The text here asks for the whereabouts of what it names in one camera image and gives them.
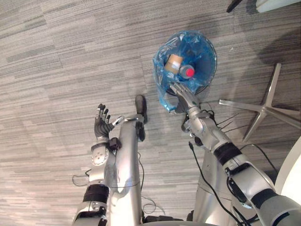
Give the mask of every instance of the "robot finger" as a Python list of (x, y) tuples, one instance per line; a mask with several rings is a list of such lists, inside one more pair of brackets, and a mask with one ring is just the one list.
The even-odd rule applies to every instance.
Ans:
[(105, 109), (105, 105), (102, 105), (102, 107), (100, 108), (100, 112), (99, 112), (99, 116), (102, 117), (103, 116), (103, 111)]
[(106, 109), (106, 110), (103, 112), (103, 116), (102, 116), (103, 121), (105, 121), (105, 118), (107, 117), (108, 111), (109, 111), (109, 110)]
[(105, 123), (106, 123), (106, 124), (109, 123), (110, 117), (111, 117), (110, 115), (107, 116), (107, 118), (106, 118), (106, 120), (105, 120)]

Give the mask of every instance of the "gray carpet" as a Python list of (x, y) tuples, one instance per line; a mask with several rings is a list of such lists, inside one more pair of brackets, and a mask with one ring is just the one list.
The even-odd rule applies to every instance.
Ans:
[[(259, 14), (255, 1), (245, 0), (228, 14), (229, 3), (1, 0), (0, 225), (70, 225), (85, 191), (71, 177), (90, 167), (95, 108), (102, 102), (113, 118), (131, 114), (137, 94), (146, 96), (149, 109), (146, 140), (139, 144), (142, 194), (167, 215), (186, 218), (199, 172), (180, 129), (183, 115), (170, 115), (159, 104), (151, 61), (179, 30), (200, 30), (213, 43), (216, 75), (198, 97), (204, 109), (210, 103), (218, 122), (239, 113), (224, 129), (244, 126), (227, 132), (238, 147), (254, 113), (217, 100), (259, 104), (275, 63), (283, 66), (274, 106), (300, 110), (300, 3)], [(299, 136), (296, 128), (267, 117), (249, 142), (280, 168)], [(271, 169), (255, 148), (244, 153)], [(202, 162), (200, 149), (197, 155)]]

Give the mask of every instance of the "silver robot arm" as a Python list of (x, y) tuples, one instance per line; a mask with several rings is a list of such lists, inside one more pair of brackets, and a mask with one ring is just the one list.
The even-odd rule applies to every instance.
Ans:
[(230, 186), (246, 203), (252, 205), (264, 226), (301, 225), (301, 206), (286, 196), (275, 193), (268, 176), (256, 168), (247, 157), (217, 128), (210, 115), (202, 113), (194, 95), (181, 84), (172, 84), (179, 98), (178, 110), (186, 112), (186, 123), (192, 135), (210, 150), (230, 178)]
[(107, 200), (113, 181), (114, 154), (109, 150), (109, 132), (124, 120), (118, 117), (109, 123), (108, 109), (100, 104), (95, 116), (96, 145), (91, 147), (92, 168), (83, 202), (79, 205), (73, 226), (105, 226)]

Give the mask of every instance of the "blue plastic bag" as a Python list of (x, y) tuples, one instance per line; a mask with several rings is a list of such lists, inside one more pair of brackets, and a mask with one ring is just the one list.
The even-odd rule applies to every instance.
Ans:
[[(183, 57), (181, 65), (192, 65), (195, 74), (186, 80), (178, 74), (164, 69), (171, 54)], [(181, 31), (173, 36), (159, 48), (153, 58), (154, 79), (157, 85), (160, 103), (170, 112), (176, 108), (166, 96), (171, 82), (183, 83), (193, 93), (211, 82), (216, 71), (216, 53), (212, 43), (199, 31)]]

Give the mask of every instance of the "wire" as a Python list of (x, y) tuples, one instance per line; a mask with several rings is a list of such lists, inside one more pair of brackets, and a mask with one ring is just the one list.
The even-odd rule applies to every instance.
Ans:
[(245, 225), (251, 226), (250, 223), (248, 222), (248, 220), (238, 211), (238, 209), (236, 209), (234, 206), (233, 206), (233, 209), (239, 215), (239, 217), (243, 220)]
[(87, 177), (90, 176), (90, 174), (88, 174), (88, 172), (90, 172), (90, 171), (91, 171), (91, 169), (89, 169), (89, 170), (87, 170), (87, 171), (85, 172), (85, 175), (86, 175)]
[(227, 132), (230, 132), (230, 131), (233, 131), (233, 130), (236, 130), (236, 129), (240, 129), (240, 128), (243, 128), (243, 127), (246, 127), (246, 126), (248, 126), (248, 125), (239, 126), (239, 127), (234, 128), (234, 129), (229, 129), (229, 130), (225, 131), (224, 133), (227, 133)]
[[(149, 200), (149, 201), (152, 202), (152, 203), (144, 204), (144, 205), (142, 206), (142, 210), (143, 210), (144, 213), (146, 213), (146, 214), (152, 214), (153, 212), (156, 211), (157, 208), (159, 208), (159, 209), (163, 212), (163, 214), (166, 215), (164, 209), (163, 209), (162, 207), (158, 206), (151, 198), (147, 198), (147, 197), (142, 196), (142, 195), (141, 195), (141, 197), (144, 198), (144, 199), (147, 199), (147, 200)], [(146, 206), (153, 206), (153, 207), (154, 207), (154, 210), (153, 210), (153, 211), (150, 211), (150, 212), (146, 212), (146, 211), (144, 210), (144, 208), (145, 208)]]
[(233, 121), (229, 122), (228, 124), (226, 124), (225, 126), (221, 127), (220, 130), (226, 128), (227, 126), (229, 126)]
[(235, 114), (235, 115), (233, 115), (233, 116), (231, 116), (231, 117), (229, 117), (229, 118), (227, 118), (226, 120), (224, 120), (224, 121), (221, 121), (221, 122), (219, 122), (217, 125), (219, 125), (219, 124), (222, 124), (222, 123), (224, 123), (224, 122), (226, 122), (226, 121), (228, 121), (229, 119), (232, 119), (232, 118), (234, 118), (235, 116), (237, 116), (239, 113), (237, 113), (237, 114)]
[(248, 144), (248, 145), (243, 146), (240, 150), (244, 149), (247, 146), (257, 147), (261, 151), (261, 153), (264, 155), (264, 157), (268, 160), (269, 164), (272, 166), (272, 168), (274, 169), (274, 171), (278, 174), (278, 170), (276, 169), (276, 167), (274, 166), (274, 164), (271, 162), (271, 160), (268, 158), (268, 156), (266, 155), (266, 153), (258, 145), (256, 145), (256, 144)]
[(78, 185), (75, 183), (74, 181), (74, 178), (85, 178), (85, 177), (89, 177), (89, 174), (88, 172), (90, 172), (91, 169), (88, 169), (86, 172), (85, 172), (85, 175), (73, 175), (72, 176), (72, 183), (76, 186), (76, 187), (83, 187), (83, 186), (87, 186), (87, 184), (84, 184), (84, 185)]
[(142, 182), (141, 182), (141, 189), (140, 189), (140, 191), (142, 191), (142, 187), (143, 187), (143, 183), (144, 183), (144, 168), (143, 168), (143, 165), (142, 165), (142, 163), (140, 161), (141, 154), (139, 152), (138, 152), (138, 154), (139, 154), (138, 161), (139, 161), (139, 164), (140, 164), (140, 166), (142, 168)]
[(194, 148), (193, 148), (193, 145), (192, 145), (192, 143), (191, 142), (189, 142), (189, 147), (190, 147), (190, 149), (192, 150), (192, 153), (193, 153), (193, 156), (194, 156), (194, 159), (196, 160), (196, 163), (197, 163), (197, 165), (198, 165), (198, 169), (199, 169), (199, 171), (200, 171), (200, 173), (201, 173), (201, 176), (202, 176), (202, 178), (203, 178), (203, 180), (205, 181), (205, 183), (211, 188), (211, 190), (213, 191), (213, 193), (214, 193), (214, 195), (215, 195), (215, 197), (216, 197), (216, 199), (217, 199), (217, 201), (218, 201), (218, 203), (219, 203), (219, 205), (223, 208), (223, 210), (224, 211), (226, 211), (236, 222), (237, 222), (237, 224), (239, 225), (239, 226), (243, 226), (241, 223), (240, 223), (240, 221), (229, 211), (229, 210), (227, 210), (225, 207), (224, 207), (224, 205), (222, 204), (222, 202), (221, 202), (221, 200), (220, 200), (220, 198), (218, 197), (218, 195), (217, 195), (217, 193), (216, 193), (216, 191), (214, 190), (214, 188), (211, 186), (211, 184), (209, 184), (207, 181), (206, 181), (206, 179), (205, 179), (205, 177), (204, 177), (204, 175), (203, 175), (203, 172), (202, 172), (202, 169), (201, 169), (201, 167), (199, 166), (199, 163), (198, 163), (198, 159), (197, 159), (197, 157), (196, 157), (196, 154), (195, 154), (195, 152), (194, 152)]
[(75, 183), (74, 181), (74, 178), (83, 178), (83, 177), (86, 177), (86, 175), (73, 175), (72, 176), (72, 183), (76, 186), (76, 187), (83, 187), (83, 186), (87, 186), (87, 184), (84, 184), (84, 185), (78, 185)]
[[(138, 152), (138, 154), (139, 154), (138, 161), (139, 161), (139, 164), (140, 164), (140, 166), (141, 166), (141, 168), (142, 168), (142, 182), (141, 182), (141, 191), (142, 191), (142, 187), (143, 187), (143, 183), (144, 183), (144, 167), (143, 167), (143, 165), (142, 165), (142, 163), (141, 163), (141, 161), (140, 161), (141, 154), (140, 154), (139, 152)], [(163, 214), (165, 215), (164, 209), (163, 209), (162, 207), (158, 206), (158, 205), (155, 203), (155, 201), (153, 201), (151, 198), (147, 198), (147, 197), (145, 197), (145, 196), (143, 196), (143, 195), (141, 195), (141, 197), (144, 198), (144, 199), (147, 199), (147, 200), (149, 200), (149, 201), (152, 202), (152, 203), (144, 204), (144, 205), (142, 206), (142, 210), (143, 210), (144, 213), (146, 213), (146, 214), (152, 214), (153, 212), (156, 211), (157, 208), (159, 208), (159, 209), (163, 212)], [(150, 212), (146, 212), (146, 211), (144, 210), (144, 208), (145, 208), (146, 206), (153, 206), (153, 207), (154, 207), (154, 210), (153, 210), (153, 211), (150, 211)]]

